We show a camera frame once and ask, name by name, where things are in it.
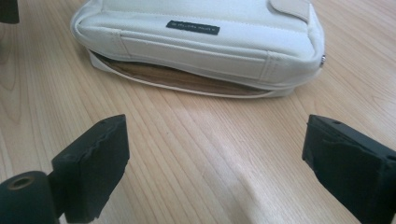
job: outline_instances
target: table top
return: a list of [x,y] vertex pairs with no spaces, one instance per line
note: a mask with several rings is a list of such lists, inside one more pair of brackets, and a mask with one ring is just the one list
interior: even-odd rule
[[93,223],[358,223],[302,160],[310,114],[396,149],[396,2],[312,3],[319,77],[287,97],[169,91],[92,67],[69,22],[83,0],[20,0],[0,24],[0,181],[40,170],[100,119],[125,114],[131,159]]

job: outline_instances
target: black object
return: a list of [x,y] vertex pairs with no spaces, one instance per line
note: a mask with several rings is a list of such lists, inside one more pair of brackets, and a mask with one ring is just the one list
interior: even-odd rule
[[129,160],[124,115],[103,119],[52,160],[0,185],[0,223],[87,223],[99,217]]
[[0,0],[0,22],[11,24],[20,22],[18,0]]
[[303,160],[361,223],[390,223],[396,211],[396,152],[345,124],[311,115]]

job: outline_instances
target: white pouch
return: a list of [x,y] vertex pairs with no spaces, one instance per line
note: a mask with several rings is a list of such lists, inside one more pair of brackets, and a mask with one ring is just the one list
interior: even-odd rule
[[287,95],[324,62],[308,0],[89,0],[71,30],[95,67],[201,94]]

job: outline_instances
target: black label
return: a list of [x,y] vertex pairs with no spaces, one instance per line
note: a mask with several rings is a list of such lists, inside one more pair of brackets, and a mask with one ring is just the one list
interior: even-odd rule
[[196,33],[208,34],[208,35],[217,35],[220,31],[220,28],[218,26],[191,23],[185,21],[169,21],[166,27],[172,29],[178,29],[178,30],[192,31]]

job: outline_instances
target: white bag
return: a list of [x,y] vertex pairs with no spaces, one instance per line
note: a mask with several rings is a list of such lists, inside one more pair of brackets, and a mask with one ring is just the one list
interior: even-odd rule
[[90,0],[71,30],[95,67],[201,94],[287,95],[324,62],[308,0]]

